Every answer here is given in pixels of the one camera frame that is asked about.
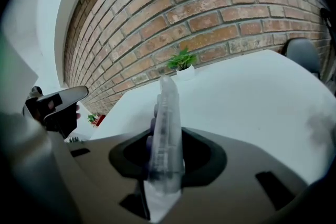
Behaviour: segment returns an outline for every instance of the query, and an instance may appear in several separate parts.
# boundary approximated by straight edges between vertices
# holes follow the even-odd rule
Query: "potted plant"
[[[193,63],[196,63],[196,55],[188,53],[188,47],[185,47],[178,55],[173,55],[168,62],[168,67],[177,70],[177,77],[180,80],[189,80],[195,76]]]
[[[89,122],[94,126],[94,127],[98,127],[100,125],[100,123],[103,121],[103,119],[105,118],[105,115],[99,115],[97,117],[96,114],[91,114],[88,116]]]

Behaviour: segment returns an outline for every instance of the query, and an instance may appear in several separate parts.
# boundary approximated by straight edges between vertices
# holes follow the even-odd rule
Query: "small red potted plant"
[[[104,118],[105,115],[91,114],[88,116],[89,122],[95,127],[98,127]]]

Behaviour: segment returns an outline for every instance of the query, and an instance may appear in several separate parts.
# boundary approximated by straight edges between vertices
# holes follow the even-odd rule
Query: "transparent container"
[[[159,194],[165,195],[181,190],[184,164],[179,93],[168,76],[160,78],[160,87],[148,181]]]

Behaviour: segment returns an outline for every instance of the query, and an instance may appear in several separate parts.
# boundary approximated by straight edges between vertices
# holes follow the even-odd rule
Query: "white wall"
[[[44,94],[61,90],[63,50],[67,28],[78,0],[11,0],[4,11],[1,31],[38,75]],[[78,122],[81,132],[93,132],[88,111]]]

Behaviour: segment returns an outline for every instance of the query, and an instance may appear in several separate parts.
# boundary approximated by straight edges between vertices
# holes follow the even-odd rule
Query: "white desk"
[[[190,81],[173,79],[183,127],[257,145],[308,184],[329,167],[336,99],[284,56],[260,51],[198,68]],[[91,139],[148,129],[159,93],[158,81],[127,92]]]

